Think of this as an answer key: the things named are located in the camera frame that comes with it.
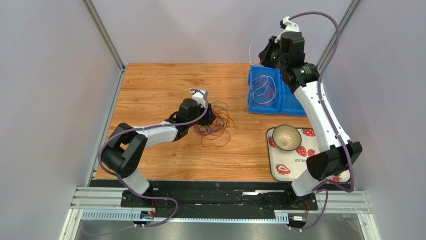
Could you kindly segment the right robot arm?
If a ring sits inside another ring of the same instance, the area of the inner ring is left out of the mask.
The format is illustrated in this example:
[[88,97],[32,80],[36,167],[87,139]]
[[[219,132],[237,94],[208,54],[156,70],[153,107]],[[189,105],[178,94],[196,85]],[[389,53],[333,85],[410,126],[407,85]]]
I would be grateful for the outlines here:
[[259,54],[262,66],[280,71],[316,134],[319,153],[307,159],[307,169],[291,184],[297,197],[312,194],[345,171],[354,181],[353,165],[363,152],[361,143],[352,141],[343,130],[329,104],[317,66],[306,62],[305,57],[305,39],[300,32],[272,36]]

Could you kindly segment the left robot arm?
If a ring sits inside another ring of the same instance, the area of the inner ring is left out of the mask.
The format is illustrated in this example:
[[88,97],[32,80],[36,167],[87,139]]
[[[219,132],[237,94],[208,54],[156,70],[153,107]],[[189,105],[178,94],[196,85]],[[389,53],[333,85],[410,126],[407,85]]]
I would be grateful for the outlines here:
[[185,99],[179,110],[160,124],[146,127],[119,124],[99,151],[99,166],[134,193],[145,194],[151,186],[139,170],[145,149],[179,141],[195,125],[210,126],[216,119],[211,107],[210,103]]

